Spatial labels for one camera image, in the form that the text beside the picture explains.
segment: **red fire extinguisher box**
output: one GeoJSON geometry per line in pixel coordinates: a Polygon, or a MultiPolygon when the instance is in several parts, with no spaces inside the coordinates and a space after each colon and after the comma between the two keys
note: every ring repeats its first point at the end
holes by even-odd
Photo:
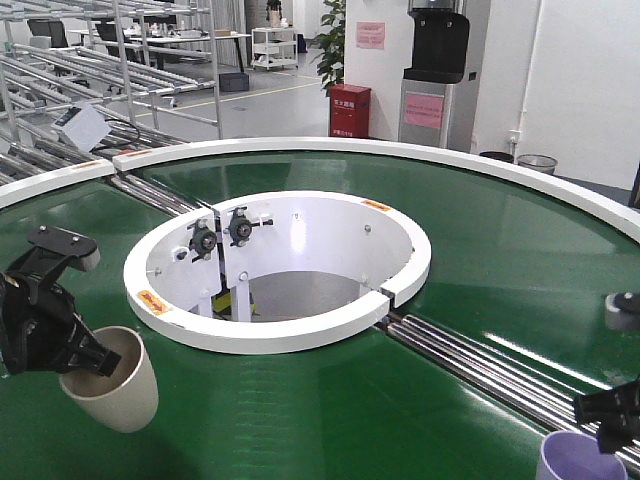
{"type": "Polygon", "coordinates": [[[355,85],[329,87],[330,137],[369,138],[371,89],[355,85]]]}

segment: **pink sign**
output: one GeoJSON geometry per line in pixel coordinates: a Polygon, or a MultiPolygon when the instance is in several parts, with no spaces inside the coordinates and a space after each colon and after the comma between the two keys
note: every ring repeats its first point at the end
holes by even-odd
{"type": "Polygon", "coordinates": [[[384,22],[358,22],[356,46],[384,50],[384,22]]]}
{"type": "Polygon", "coordinates": [[[424,93],[405,95],[404,123],[421,127],[437,128],[442,124],[444,97],[424,93]]]}

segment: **potted plant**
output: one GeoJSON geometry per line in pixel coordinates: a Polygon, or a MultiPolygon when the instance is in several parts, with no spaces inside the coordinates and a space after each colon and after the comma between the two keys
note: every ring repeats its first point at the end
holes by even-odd
{"type": "Polygon", "coordinates": [[[329,13],[322,16],[323,27],[329,27],[326,33],[319,33],[313,39],[324,50],[318,55],[318,75],[322,76],[322,88],[329,95],[329,87],[344,83],[344,31],[346,0],[324,0],[330,7],[329,13]]]}
{"type": "Polygon", "coordinates": [[[267,0],[267,21],[271,28],[278,28],[282,20],[282,2],[280,0],[267,0]]]}

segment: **wastebasket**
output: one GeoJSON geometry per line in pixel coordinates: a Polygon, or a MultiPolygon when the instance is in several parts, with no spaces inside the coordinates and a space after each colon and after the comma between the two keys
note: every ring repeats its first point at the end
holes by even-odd
{"type": "Polygon", "coordinates": [[[507,152],[480,152],[479,155],[485,158],[493,158],[501,162],[513,163],[513,155],[507,152]]]}
{"type": "Polygon", "coordinates": [[[538,172],[547,173],[553,175],[553,172],[558,165],[558,161],[555,158],[548,157],[546,155],[527,154],[518,156],[518,165],[538,172]]]}

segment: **white cart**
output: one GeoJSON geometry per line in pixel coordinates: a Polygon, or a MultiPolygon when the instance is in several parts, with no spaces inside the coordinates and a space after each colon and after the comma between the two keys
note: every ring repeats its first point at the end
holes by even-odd
{"type": "Polygon", "coordinates": [[[254,68],[269,70],[287,65],[298,68],[298,41],[293,28],[254,28],[251,47],[254,68]]]}

